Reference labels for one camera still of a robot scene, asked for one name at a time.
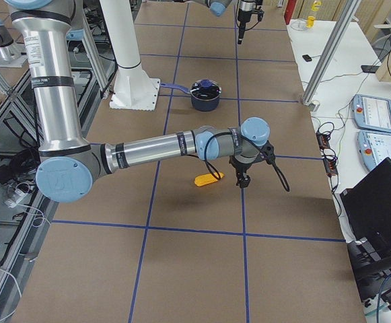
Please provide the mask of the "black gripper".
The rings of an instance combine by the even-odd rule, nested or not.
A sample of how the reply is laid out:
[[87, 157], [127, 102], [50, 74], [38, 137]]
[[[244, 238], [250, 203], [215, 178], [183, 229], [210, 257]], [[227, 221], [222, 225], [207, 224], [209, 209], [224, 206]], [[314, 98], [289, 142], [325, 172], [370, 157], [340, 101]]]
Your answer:
[[238, 44], [242, 44], [243, 41], [243, 29], [246, 29], [253, 15], [257, 16], [258, 22], [261, 22], [264, 16], [262, 10], [263, 0], [240, 0], [238, 1], [237, 10], [237, 26], [238, 29]]
[[251, 155], [242, 155], [242, 148], [235, 147], [234, 154], [229, 157], [229, 163], [234, 167], [237, 183], [236, 185], [242, 188], [247, 188], [250, 184], [250, 177], [247, 175], [248, 169], [252, 164], [264, 160], [264, 153], [262, 150], [252, 150]]

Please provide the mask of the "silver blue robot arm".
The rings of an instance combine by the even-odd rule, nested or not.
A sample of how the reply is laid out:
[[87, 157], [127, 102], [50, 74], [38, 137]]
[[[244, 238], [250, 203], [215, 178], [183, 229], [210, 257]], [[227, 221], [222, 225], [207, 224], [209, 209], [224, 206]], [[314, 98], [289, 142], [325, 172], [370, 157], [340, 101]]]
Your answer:
[[49, 199], [69, 203], [84, 197], [93, 183], [119, 169], [196, 154], [205, 162], [229, 157], [240, 187], [248, 168], [273, 162], [268, 123], [258, 117], [239, 127], [201, 127], [128, 143], [93, 144], [81, 132], [67, 37], [79, 14], [74, 1], [9, 1], [13, 25], [28, 54], [43, 142], [36, 185]]
[[[223, 15], [232, 3], [231, 0], [196, 0], [194, 2], [207, 7], [216, 17]], [[241, 45], [243, 43], [243, 39], [247, 31], [255, 28], [263, 20], [264, 10], [262, 5], [263, 1], [236, 1], [234, 23], [238, 29], [237, 45]]]

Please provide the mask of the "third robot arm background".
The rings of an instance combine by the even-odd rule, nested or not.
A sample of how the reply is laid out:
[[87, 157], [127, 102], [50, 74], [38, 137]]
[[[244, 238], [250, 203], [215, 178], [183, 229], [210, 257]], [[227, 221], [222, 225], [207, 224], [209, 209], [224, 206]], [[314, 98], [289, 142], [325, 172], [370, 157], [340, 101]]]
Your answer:
[[0, 20], [0, 67], [21, 68], [27, 59], [23, 44], [17, 43]]

